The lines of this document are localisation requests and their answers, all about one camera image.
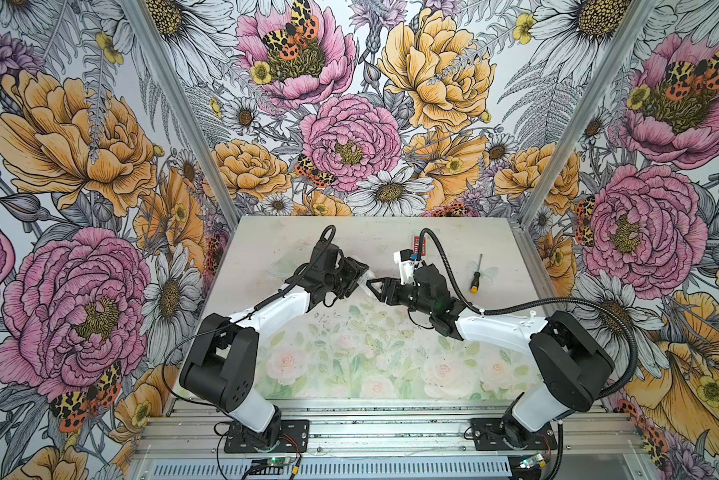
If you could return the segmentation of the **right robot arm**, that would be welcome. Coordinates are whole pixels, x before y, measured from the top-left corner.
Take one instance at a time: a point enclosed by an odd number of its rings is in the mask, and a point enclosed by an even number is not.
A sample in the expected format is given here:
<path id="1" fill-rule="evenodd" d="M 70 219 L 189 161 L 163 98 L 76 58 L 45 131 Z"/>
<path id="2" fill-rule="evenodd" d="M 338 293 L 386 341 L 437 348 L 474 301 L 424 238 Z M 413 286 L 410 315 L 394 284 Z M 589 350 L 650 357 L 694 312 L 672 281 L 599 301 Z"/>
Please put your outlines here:
<path id="1" fill-rule="evenodd" d="M 443 337 L 481 342 L 523 354 L 535 362 L 541 380 L 519 394 L 487 436 L 507 447 L 529 447 L 537 434 L 572 413 L 585 413 L 601 397 L 615 362 L 569 312 L 539 316 L 531 306 L 503 313 L 467 306 L 453 296 L 445 276 L 433 265 L 401 266 L 401 278 L 365 280 L 365 290 L 379 302 L 403 306 L 427 316 Z"/>

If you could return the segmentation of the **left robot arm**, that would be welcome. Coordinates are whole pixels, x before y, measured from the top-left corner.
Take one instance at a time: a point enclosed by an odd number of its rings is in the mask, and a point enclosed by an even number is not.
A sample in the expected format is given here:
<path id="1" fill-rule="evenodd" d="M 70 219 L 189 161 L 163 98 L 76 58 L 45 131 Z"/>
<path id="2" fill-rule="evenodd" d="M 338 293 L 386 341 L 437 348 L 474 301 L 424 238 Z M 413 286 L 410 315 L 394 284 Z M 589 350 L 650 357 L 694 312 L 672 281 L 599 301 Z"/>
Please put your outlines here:
<path id="1" fill-rule="evenodd" d="M 213 313 L 202 321 L 179 386 L 231 418 L 247 446 L 274 448 L 282 435 L 282 412 L 255 388 L 260 342 L 330 298 L 351 297 L 369 278 L 367 264 L 319 241 L 310 261 L 276 293 L 243 311 Z"/>

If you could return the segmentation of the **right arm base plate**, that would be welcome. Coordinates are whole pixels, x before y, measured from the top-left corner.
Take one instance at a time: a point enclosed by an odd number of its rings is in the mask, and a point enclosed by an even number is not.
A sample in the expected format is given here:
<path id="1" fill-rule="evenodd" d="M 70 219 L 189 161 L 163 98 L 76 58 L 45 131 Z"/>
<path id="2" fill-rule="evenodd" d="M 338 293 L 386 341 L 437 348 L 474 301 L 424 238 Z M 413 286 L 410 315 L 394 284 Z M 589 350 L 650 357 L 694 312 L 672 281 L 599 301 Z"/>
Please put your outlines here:
<path id="1" fill-rule="evenodd" d="M 513 420 L 499 417 L 478 417 L 469 420 L 465 432 L 477 451 L 551 451 L 557 449 L 557 438 L 551 425 L 531 432 Z"/>

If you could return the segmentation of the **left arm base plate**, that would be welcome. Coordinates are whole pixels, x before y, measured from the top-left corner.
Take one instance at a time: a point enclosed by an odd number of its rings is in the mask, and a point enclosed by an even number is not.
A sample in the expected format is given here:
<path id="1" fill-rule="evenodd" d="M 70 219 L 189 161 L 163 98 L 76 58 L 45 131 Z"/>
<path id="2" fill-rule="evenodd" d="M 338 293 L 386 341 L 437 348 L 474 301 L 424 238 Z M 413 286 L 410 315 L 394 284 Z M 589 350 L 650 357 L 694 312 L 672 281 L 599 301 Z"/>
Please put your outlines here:
<path id="1" fill-rule="evenodd" d="M 227 454 L 306 453 L 311 422 L 305 419 L 279 420 L 263 433 L 232 421 L 224 435 L 223 452 Z"/>

